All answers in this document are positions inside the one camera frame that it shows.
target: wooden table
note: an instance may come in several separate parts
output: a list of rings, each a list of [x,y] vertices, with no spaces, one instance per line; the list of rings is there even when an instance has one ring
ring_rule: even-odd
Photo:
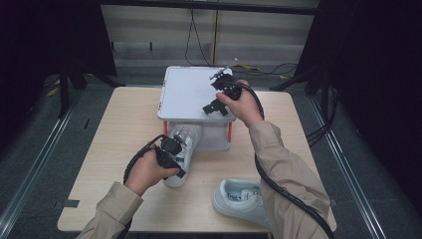
[[[163,132],[156,111],[160,88],[117,88],[87,153],[69,199],[80,200],[77,208],[64,208],[58,222],[62,231],[82,231],[94,217],[97,203],[114,181],[122,182],[126,165],[148,141]],[[301,156],[317,174],[292,98],[287,93],[257,92],[266,120],[280,127],[285,147]],[[260,180],[248,130],[233,122],[232,146],[228,151],[192,155],[189,177],[179,188],[159,182],[143,195],[144,202],[133,217],[133,232],[237,232],[266,233],[269,229],[218,213],[213,193],[225,178]],[[332,212],[328,223],[336,223]]]

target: beige sleeve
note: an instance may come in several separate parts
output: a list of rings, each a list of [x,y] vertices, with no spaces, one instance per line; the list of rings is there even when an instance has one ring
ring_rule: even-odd
[[[97,213],[78,236],[85,238],[116,238],[143,202],[136,193],[115,182],[108,194],[97,204]]]
[[[329,198],[320,179],[298,155],[284,148],[280,129],[268,121],[261,121],[251,125],[249,133],[258,161],[268,176],[326,220]],[[263,179],[261,190],[275,238],[327,238],[310,216]]]

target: white plastic container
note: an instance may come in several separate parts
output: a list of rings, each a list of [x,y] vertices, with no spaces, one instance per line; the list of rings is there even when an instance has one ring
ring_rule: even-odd
[[[217,91],[210,81],[222,68],[168,67],[162,86],[158,117],[163,120],[164,133],[168,134],[179,123],[202,123],[204,130],[196,150],[228,150],[230,148],[232,121],[236,117],[226,107],[228,114],[205,114],[203,107],[215,100]],[[224,71],[232,74],[230,69]]]

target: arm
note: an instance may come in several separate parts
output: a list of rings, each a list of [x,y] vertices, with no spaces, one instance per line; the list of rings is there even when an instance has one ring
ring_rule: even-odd
[[[223,104],[249,129],[252,145],[264,171],[281,187],[312,206],[326,220],[329,199],[319,178],[296,154],[284,148],[278,127],[261,117],[247,91],[235,102],[217,94]],[[261,181],[264,206],[276,238],[327,238],[317,223],[298,206]]]
[[[155,151],[148,151],[133,166],[125,185],[118,182],[112,185],[97,204],[96,216],[78,238],[116,238],[142,203],[143,193],[162,178],[176,175],[178,171],[178,168],[160,167]]]

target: shoe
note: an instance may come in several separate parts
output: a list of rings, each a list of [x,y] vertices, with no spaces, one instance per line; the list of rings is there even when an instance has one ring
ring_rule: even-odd
[[[201,124],[178,124],[174,127],[170,137],[178,134],[186,143],[182,144],[182,150],[174,156],[175,161],[180,167],[186,171],[186,174],[180,178],[178,176],[171,176],[164,180],[164,184],[170,187],[182,186],[189,174],[189,165],[192,153],[202,137],[203,126]]]
[[[270,228],[258,182],[223,180],[214,193],[213,205],[224,215],[242,218]]]

